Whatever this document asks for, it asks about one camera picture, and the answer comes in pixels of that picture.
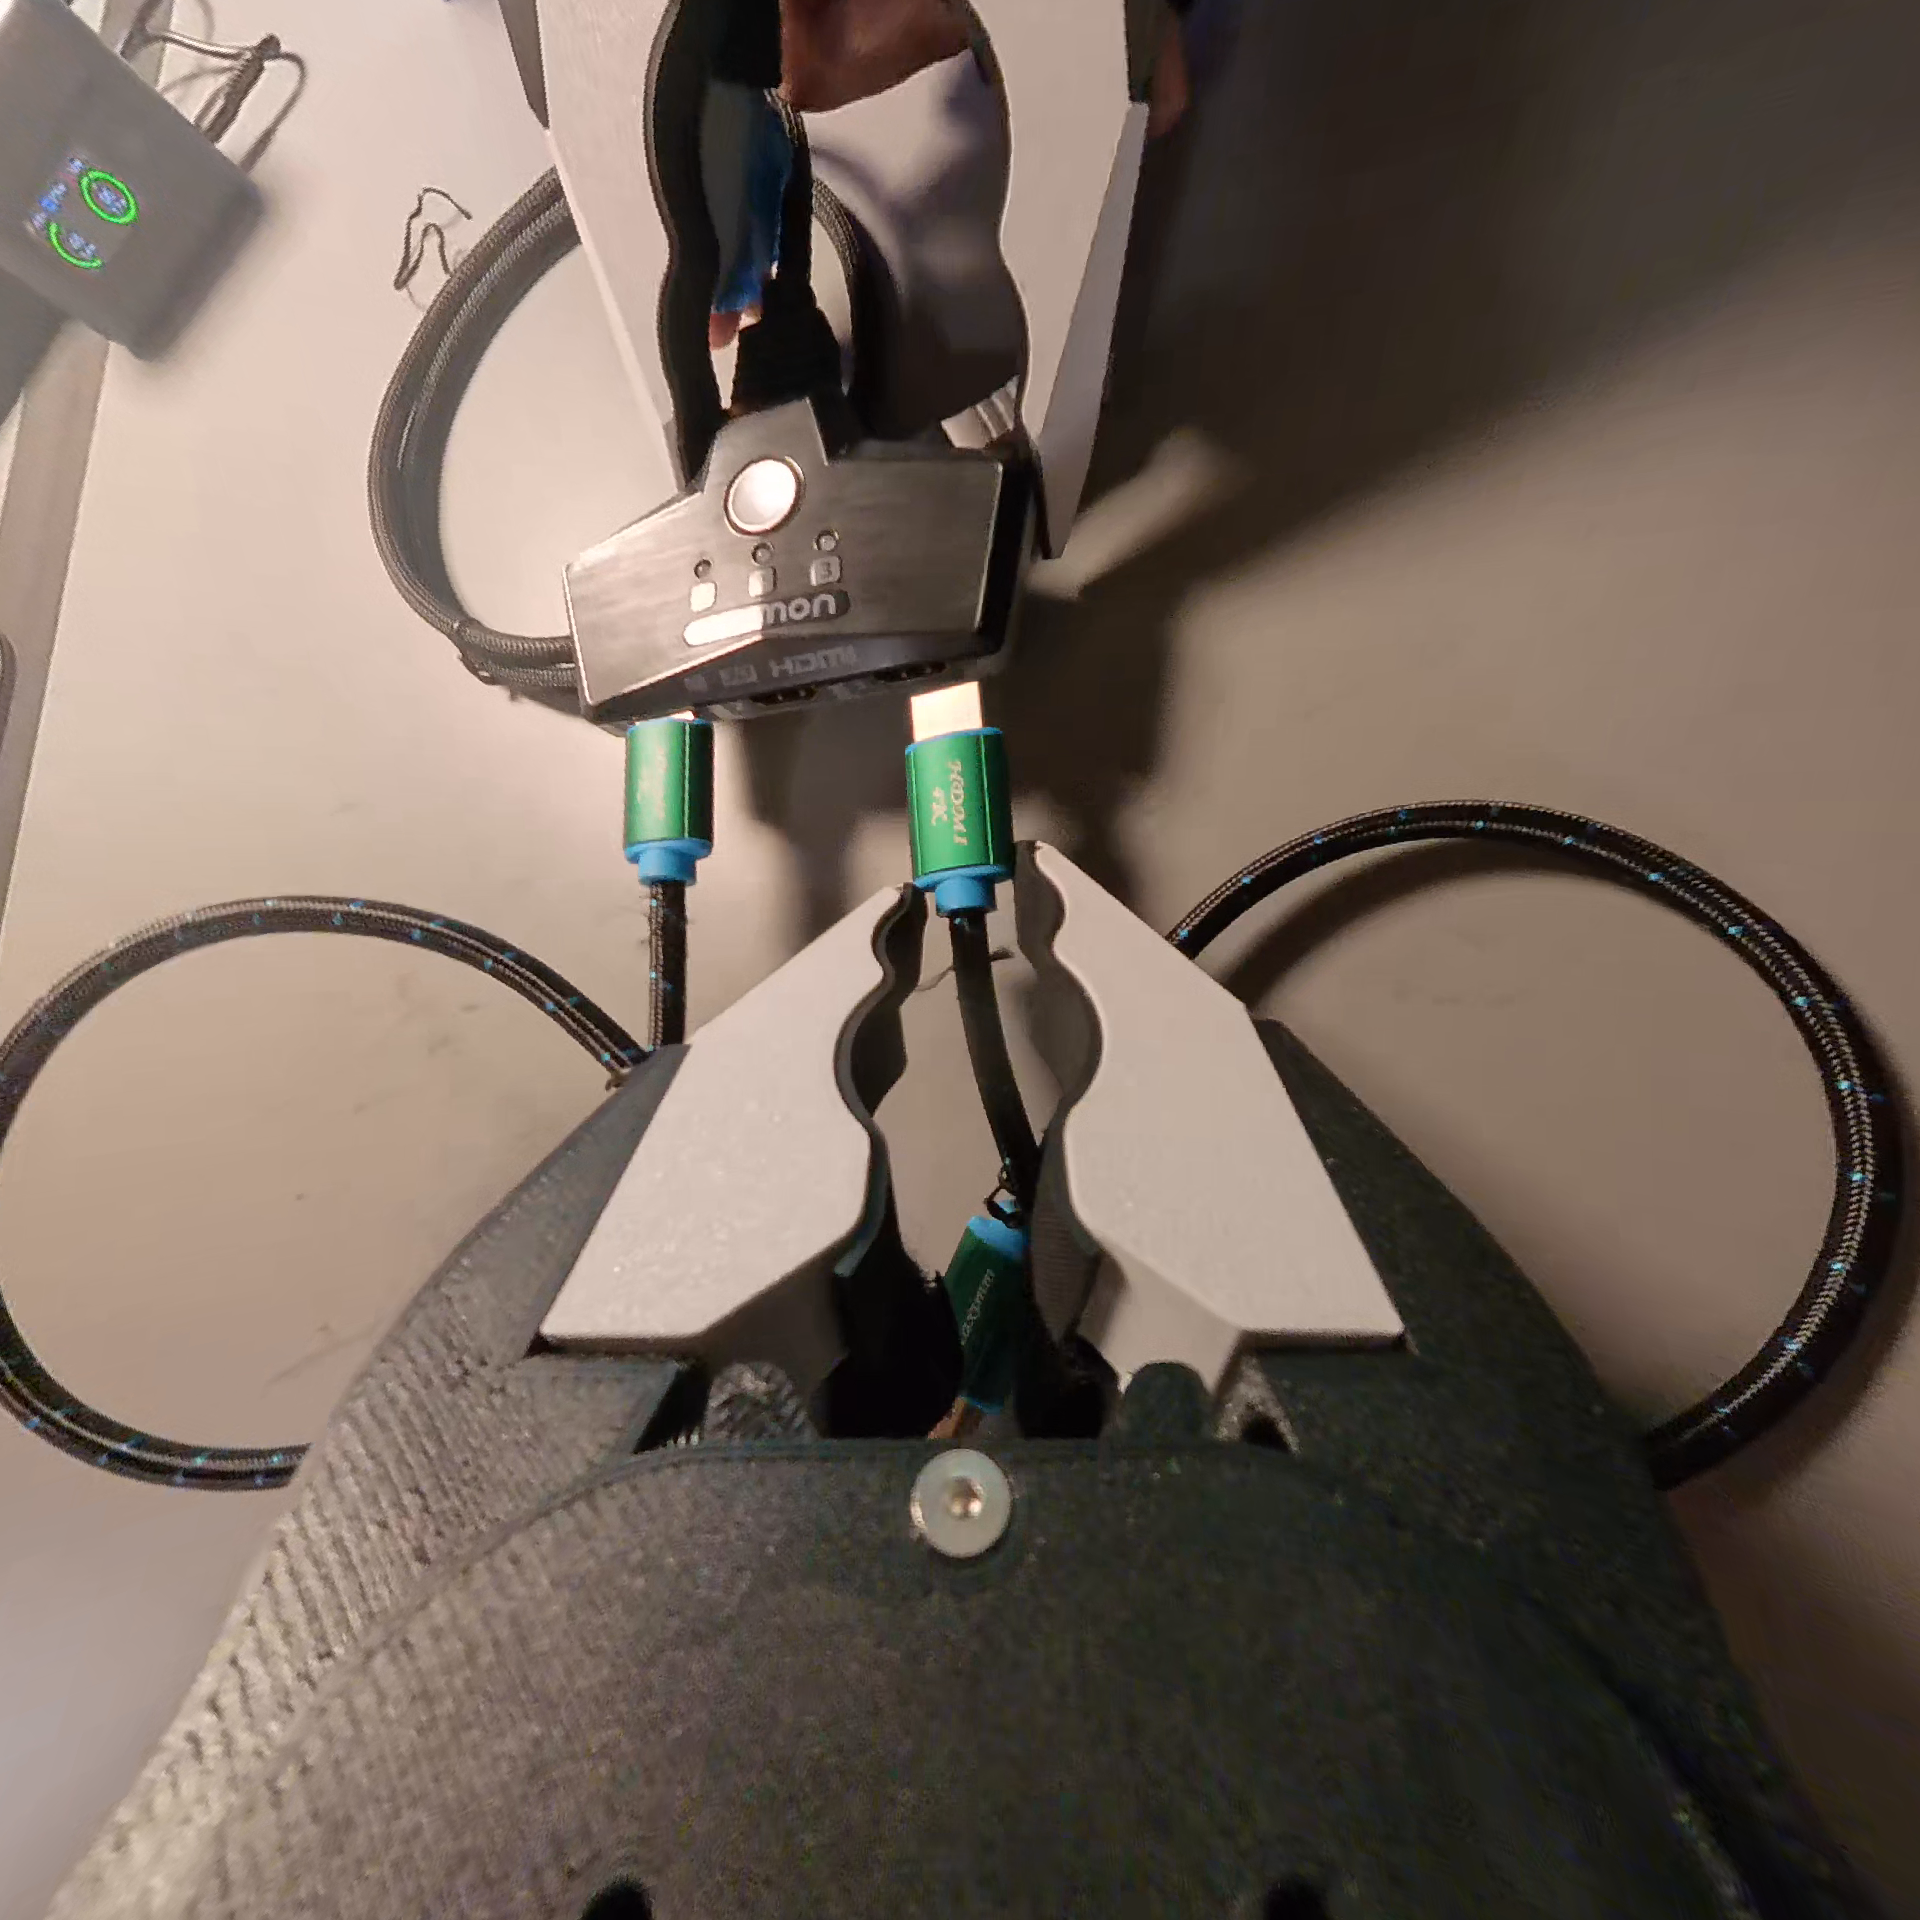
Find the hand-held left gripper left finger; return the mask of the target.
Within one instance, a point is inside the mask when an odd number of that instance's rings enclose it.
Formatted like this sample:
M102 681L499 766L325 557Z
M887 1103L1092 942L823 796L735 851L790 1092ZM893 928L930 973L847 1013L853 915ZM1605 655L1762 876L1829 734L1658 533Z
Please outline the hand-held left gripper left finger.
M851 1349L831 1284L892 1200L876 1110L919 977L920 894L883 888L677 1046L541 1341L828 1374Z

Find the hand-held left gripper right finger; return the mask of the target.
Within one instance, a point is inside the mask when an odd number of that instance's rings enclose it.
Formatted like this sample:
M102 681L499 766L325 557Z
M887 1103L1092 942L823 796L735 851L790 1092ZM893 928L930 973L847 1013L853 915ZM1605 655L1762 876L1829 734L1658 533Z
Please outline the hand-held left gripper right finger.
M1044 1331L1116 1374L1398 1347L1400 1311L1243 1004L1043 840L1020 845L1014 924L1060 1085L1032 1211Z

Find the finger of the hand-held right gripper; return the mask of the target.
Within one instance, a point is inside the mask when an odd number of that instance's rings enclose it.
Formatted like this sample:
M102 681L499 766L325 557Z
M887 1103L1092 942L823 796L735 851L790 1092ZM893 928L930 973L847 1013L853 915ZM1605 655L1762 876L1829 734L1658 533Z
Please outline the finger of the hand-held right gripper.
M717 237L703 111L727 14L717 1L507 5L522 89L679 483L703 469L724 419L709 350Z
M1156 7L973 1L1007 134L999 256L1023 315L1016 422L1040 471L1043 553L1076 518L1133 229Z

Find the black hdmi switch with cable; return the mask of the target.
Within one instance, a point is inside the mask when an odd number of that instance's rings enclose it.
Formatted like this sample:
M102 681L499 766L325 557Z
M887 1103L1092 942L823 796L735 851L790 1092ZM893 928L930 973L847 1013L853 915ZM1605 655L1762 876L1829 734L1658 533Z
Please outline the black hdmi switch with cable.
M464 669L611 728L923 688L994 659L1038 540L1036 462L1013 430L870 433L806 281L747 326L747 407L699 421L684 487L565 566L563 632L464 605L440 535L451 422L504 318L580 243L547 171L444 281L374 416L374 551Z

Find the braided hdmi cable green plugs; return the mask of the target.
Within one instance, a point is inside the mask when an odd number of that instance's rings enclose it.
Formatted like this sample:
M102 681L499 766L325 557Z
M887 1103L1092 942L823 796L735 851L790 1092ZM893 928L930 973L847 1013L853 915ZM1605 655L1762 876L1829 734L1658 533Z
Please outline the braided hdmi cable green plugs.
M950 919L982 919L1014 876L1013 787L1003 734L973 723L903 749L914 884ZM1893 1271L1907 1211L1904 1121L1893 1071L1864 1019L1790 931L1699 863L1612 822L1515 799L1379 807L1295 835L1199 897L1168 933L1198 957L1295 879L1341 859L1420 844L1520 847L1644 891L1748 964L1788 1013L1826 1097L1832 1200L1807 1279L1751 1359L1700 1400L1644 1432L1663 1491L1716 1470L1813 1399L1854 1349Z
M338 936L451 959L532 1006L607 1087L685 1038L687 888L712 851L712 727L691 716L627 732L619 845L646 908L646 1028L628 1033L560 972L486 928L406 902L348 895L260 895L159 919L61 976L3 1043L3 1131L75 1027L144 973L212 947L269 936ZM96 1471L190 1492L269 1492L299 1471L307 1444L191 1446L124 1423L61 1385L3 1308L3 1406L19 1428Z

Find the person's right hand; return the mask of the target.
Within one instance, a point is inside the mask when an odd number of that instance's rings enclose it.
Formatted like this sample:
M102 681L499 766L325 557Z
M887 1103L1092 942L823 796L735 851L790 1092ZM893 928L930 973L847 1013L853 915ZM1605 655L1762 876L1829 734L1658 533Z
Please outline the person's right hand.
M782 1L782 99L837 111L964 55L973 14L958 1Z

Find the black twist tie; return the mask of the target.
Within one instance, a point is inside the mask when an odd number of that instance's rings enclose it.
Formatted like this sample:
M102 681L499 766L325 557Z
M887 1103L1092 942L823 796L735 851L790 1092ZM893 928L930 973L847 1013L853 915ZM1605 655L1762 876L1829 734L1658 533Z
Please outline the black twist tie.
M424 309L464 263L472 231L467 204L436 185L416 192L400 229L400 251L390 288L416 309Z

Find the grey power bank with display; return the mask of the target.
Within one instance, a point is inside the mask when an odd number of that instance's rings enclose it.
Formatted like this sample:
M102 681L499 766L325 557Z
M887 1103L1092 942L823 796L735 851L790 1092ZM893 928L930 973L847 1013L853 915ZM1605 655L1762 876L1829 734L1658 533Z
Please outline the grey power bank with display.
M3 5L3 273L163 351L258 216L252 177L66 5Z

